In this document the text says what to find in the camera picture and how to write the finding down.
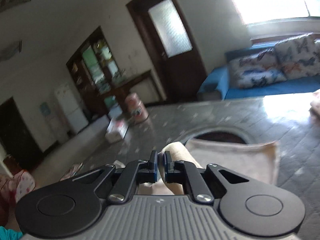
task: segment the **white refrigerator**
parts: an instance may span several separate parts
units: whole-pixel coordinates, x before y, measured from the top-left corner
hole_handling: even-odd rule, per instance
[[[71,131],[77,134],[85,128],[89,122],[85,117],[82,108],[79,106],[74,94],[72,93],[68,83],[59,86],[54,91],[59,105],[68,119]]]

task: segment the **wooden desk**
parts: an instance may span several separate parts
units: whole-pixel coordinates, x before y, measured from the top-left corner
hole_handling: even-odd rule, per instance
[[[130,89],[146,79],[150,79],[152,85],[154,86],[154,88],[156,90],[156,93],[157,93],[160,101],[162,102],[163,98],[160,94],[160,91],[156,85],[156,82],[155,82],[153,76],[151,75],[151,70],[148,70],[148,71],[145,71],[141,74],[137,74],[132,77],[129,77],[128,79],[120,82],[119,84],[114,84],[113,87],[111,88],[111,90],[101,94],[100,98],[102,100],[104,100],[107,97],[115,96],[122,111],[124,113],[126,113],[127,106],[124,103],[124,100],[130,94]]]

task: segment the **white box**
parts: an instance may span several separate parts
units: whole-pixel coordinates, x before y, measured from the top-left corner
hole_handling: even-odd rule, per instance
[[[128,124],[125,122],[125,120],[116,121],[114,118],[112,118],[107,128],[105,137],[109,143],[120,141],[124,138],[127,129]]]

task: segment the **table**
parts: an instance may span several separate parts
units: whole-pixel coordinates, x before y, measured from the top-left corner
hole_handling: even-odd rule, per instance
[[[156,82],[151,74],[151,70],[145,71],[140,74],[133,75],[126,80],[120,82],[119,84],[113,84],[110,91],[107,91],[100,95],[100,99],[104,100],[105,98],[108,98],[110,96],[115,96],[119,106],[121,107],[121,110],[126,113],[127,112],[127,106],[124,103],[125,98],[130,94],[130,89],[134,87],[135,85],[139,84],[140,82],[149,79],[153,85],[153,87],[156,90],[156,93],[160,99],[160,102],[163,101],[163,98],[161,96],[161,93],[158,89],[158,86],[156,85]]]
[[[235,127],[255,142],[278,140],[279,187],[298,195],[306,206],[299,236],[320,236],[320,120],[310,109],[311,93],[218,102],[149,107],[149,118],[130,127],[124,141],[102,145],[84,162],[82,171],[119,160],[148,159],[151,150],[185,140],[195,130]]]

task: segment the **pink canister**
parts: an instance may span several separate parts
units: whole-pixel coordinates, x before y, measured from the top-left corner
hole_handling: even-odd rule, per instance
[[[124,102],[127,104],[128,112],[133,116],[136,123],[143,122],[148,118],[149,113],[137,93],[128,95]]]

